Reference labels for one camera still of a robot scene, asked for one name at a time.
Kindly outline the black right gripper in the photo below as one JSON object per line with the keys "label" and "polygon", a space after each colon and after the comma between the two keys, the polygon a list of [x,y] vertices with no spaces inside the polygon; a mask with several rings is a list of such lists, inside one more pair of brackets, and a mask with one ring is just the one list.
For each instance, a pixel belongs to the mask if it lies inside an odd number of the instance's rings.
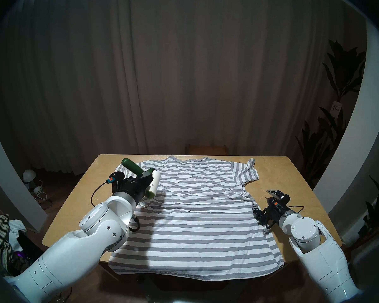
{"label": "black right gripper", "polygon": [[254,218],[260,225],[269,225],[269,221],[272,221],[271,225],[279,225],[283,214],[290,210],[286,206],[290,198],[283,198],[283,192],[280,190],[266,190],[266,192],[273,198],[267,199],[268,207],[264,210],[261,210],[256,203],[252,203]]}

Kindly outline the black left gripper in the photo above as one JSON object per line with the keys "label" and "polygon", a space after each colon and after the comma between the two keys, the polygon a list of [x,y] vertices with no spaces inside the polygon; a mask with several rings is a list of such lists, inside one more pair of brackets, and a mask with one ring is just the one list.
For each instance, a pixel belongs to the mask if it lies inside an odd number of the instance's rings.
{"label": "black left gripper", "polygon": [[154,192],[153,173],[144,172],[139,177],[129,177],[120,182],[120,192],[130,195],[135,202],[140,202],[147,191]]}

